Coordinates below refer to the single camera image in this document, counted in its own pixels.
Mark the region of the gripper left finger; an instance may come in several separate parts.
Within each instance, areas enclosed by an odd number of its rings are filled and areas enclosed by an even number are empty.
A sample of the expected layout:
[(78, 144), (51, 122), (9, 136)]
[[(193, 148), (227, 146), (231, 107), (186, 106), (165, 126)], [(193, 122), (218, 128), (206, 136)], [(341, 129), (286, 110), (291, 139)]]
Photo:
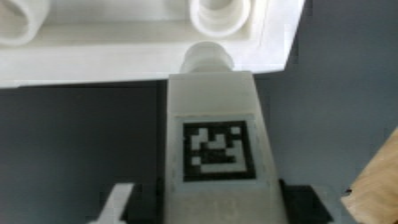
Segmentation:
[(161, 224), (158, 199), (156, 184), (117, 183), (87, 224)]

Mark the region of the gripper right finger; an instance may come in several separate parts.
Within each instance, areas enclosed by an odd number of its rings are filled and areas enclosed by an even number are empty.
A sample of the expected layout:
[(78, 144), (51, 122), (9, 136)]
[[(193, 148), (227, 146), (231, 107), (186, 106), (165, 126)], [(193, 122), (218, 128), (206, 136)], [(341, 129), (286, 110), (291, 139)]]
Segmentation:
[(279, 180), (286, 216), (289, 224), (330, 224), (330, 212), (309, 185), (288, 185)]

